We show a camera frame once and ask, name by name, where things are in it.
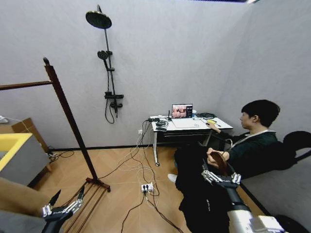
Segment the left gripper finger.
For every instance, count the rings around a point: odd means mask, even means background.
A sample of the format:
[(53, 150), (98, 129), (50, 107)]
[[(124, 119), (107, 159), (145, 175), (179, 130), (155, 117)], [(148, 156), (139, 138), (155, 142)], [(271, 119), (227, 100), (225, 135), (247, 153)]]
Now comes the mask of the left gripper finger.
[(75, 200), (69, 206), (67, 206), (62, 211), (63, 214), (68, 214), (68, 213), (75, 214), (80, 209), (80, 207), (83, 204), (84, 190), (85, 190), (85, 186), (83, 185), (78, 192), (77, 200)]
[(58, 200), (60, 193), (61, 189), (54, 196), (52, 196), (47, 205), (42, 207), (43, 217), (47, 217), (52, 214), (52, 208), (54, 207), (56, 201)]

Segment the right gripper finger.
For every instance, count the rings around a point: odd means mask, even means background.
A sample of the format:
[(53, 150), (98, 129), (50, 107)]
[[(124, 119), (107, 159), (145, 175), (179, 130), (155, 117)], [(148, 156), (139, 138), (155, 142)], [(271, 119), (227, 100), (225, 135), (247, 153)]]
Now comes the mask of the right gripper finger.
[(227, 184), (239, 186), (242, 176), (241, 174), (237, 173), (232, 165), (229, 163), (226, 164), (226, 177), (227, 177)]
[(216, 183), (220, 183), (222, 181), (218, 176), (216, 176), (213, 172), (211, 172), (208, 169), (207, 163), (204, 159), (203, 159), (202, 168), (203, 168), (203, 171), (202, 171), (201, 175), (211, 185), (216, 184)]

